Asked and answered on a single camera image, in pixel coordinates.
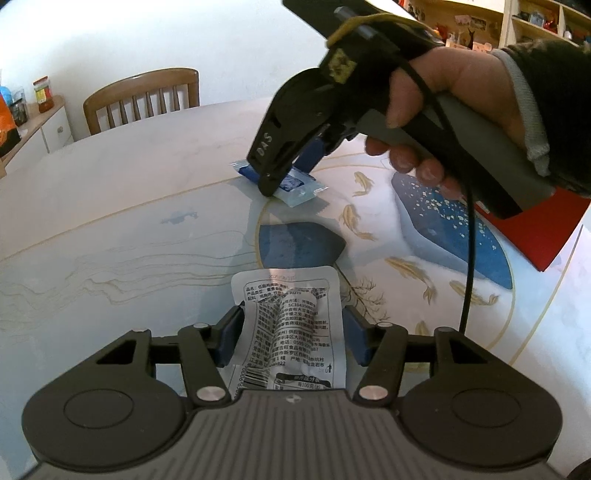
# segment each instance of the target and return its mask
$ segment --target red folder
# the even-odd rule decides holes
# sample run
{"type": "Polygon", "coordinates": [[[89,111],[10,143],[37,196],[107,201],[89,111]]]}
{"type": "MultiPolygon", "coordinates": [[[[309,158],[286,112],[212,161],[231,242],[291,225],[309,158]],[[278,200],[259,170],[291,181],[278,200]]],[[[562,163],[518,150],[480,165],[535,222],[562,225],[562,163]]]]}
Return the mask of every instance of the red folder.
{"type": "Polygon", "coordinates": [[[499,220],[478,206],[476,209],[539,271],[544,271],[577,228],[590,202],[568,190],[556,189],[545,202],[507,220],[499,220]]]}

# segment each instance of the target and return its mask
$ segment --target finger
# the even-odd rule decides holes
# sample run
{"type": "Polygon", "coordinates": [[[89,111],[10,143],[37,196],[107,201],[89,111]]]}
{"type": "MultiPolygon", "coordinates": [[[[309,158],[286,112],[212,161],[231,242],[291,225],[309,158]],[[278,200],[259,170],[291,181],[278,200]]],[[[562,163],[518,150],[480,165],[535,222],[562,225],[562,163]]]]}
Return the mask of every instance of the finger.
{"type": "Polygon", "coordinates": [[[386,153],[389,148],[389,145],[375,138],[368,137],[365,139],[365,152],[372,157],[386,153]]]}
{"type": "Polygon", "coordinates": [[[446,177],[439,185],[441,194],[448,200],[459,200],[462,198],[462,187],[453,177],[446,177]]]}
{"type": "MultiPolygon", "coordinates": [[[[434,48],[411,60],[410,65],[432,92],[451,90],[461,96],[462,89],[455,92],[454,85],[464,70],[474,63],[474,53],[458,48],[434,48]]],[[[390,104],[386,114],[388,126],[406,125],[423,109],[423,100],[423,94],[413,79],[402,69],[397,69],[390,78],[390,104]]]]}
{"type": "Polygon", "coordinates": [[[408,173],[421,163],[417,153],[409,145],[390,147],[390,163],[400,173],[408,173]]]}
{"type": "Polygon", "coordinates": [[[445,178],[443,165],[435,158],[427,158],[417,167],[417,178],[426,187],[436,187],[445,178]]]}

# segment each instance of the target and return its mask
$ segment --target white cabinet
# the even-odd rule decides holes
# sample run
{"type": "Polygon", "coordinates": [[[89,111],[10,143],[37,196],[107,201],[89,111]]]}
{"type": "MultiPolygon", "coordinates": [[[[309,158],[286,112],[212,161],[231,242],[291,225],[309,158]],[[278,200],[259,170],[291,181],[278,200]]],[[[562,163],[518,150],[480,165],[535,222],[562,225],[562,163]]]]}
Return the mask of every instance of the white cabinet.
{"type": "Polygon", "coordinates": [[[70,124],[66,117],[65,107],[61,107],[43,126],[43,137],[47,144],[47,151],[53,153],[62,148],[72,136],[70,124]]]}
{"type": "Polygon", "coordinates": [[[35,134],[27,140],[27,142],[20,148],[16,155],[6,165],[6,173],[11,174],[13,171],[33,165],[47,155],[47,146],[43,139],[41,130],[37,130],[35,134]]]}
{"type": "Polygon", "coordinates": [[[33,117],[21,129],[27,130],[27,133],[12,152],[8,153],[9,158],[2,158],[7,174],[32,165],[45,155],[74,141],[61,96],[56,97],[53,109],[33,117]]]}

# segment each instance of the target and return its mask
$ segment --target red sauce jar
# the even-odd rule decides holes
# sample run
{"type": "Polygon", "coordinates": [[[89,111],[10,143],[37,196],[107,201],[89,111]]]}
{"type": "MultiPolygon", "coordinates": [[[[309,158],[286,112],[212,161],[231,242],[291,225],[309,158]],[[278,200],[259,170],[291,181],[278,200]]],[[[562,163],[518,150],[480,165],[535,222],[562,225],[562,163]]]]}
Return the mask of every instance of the red sauce jar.
{"type": "Polygon", "coordinates": [[[39,113],[51,110],[53,108],[53,96],[51,95],[49,78],[43,77],[42,79],[33,82],[33,88],[35,89],[35,97],[37,98],[39,113]]]}

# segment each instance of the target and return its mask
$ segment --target yellow tape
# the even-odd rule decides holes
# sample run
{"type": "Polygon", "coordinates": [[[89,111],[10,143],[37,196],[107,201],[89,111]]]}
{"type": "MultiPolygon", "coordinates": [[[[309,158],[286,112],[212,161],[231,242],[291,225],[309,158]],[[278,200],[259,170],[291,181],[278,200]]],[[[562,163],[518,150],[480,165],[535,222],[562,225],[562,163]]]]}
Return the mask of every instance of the yellow tape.
{"type": "Polygon", "coordinates": [[[417,20],[399,17],[398,15],[394,14],[383,13],[366,15],[364,17],[351,17],[348,20],[345,20],[341,26],[337,28],[337,30],[335,30],[335,32],[330,37],[328,37],[326,40],[326,46],[330,48],[361,25],[367,25],[375,22],[393,22],[398,25],[405,25],[411,28],[421,28],[423,30],[429,31],[431,35],[439,36],[437,32],[435,32],[431,27],[428,27],[417,20]]]}

